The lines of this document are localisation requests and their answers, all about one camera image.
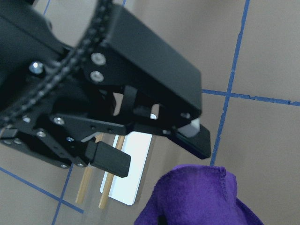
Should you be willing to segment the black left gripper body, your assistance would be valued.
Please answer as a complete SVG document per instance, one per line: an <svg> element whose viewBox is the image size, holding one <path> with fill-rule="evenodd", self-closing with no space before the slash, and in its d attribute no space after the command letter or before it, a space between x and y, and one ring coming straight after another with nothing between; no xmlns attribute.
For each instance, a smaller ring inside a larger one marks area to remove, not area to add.
<svg viewBox="0 0 300 225"><path fill-rule="evenodd" d="M97 1L70 47L34 4L0 3L2 144L57 167L86 167L88 141L101 133L200 131L200 71L124 7Z"/></svg>

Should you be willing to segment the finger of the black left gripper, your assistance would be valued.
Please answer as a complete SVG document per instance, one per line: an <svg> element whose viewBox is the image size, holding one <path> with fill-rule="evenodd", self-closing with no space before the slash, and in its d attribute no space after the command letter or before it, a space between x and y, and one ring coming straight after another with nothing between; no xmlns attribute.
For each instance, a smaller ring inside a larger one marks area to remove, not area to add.
<svg viewBox="0 0 300 225"><path fill-rule="evenodd" d="M200 131L193 137L186 137L179 131L172 132L167 138L199 159L211 157L210 131L200 125Z"/></svg>
<svg viewBox="0 0 300 225"><path fill-rule="evenodd" d="M89 164L118 177L128 176L131 156L105 142L88 141L86 157Z"/></svg>

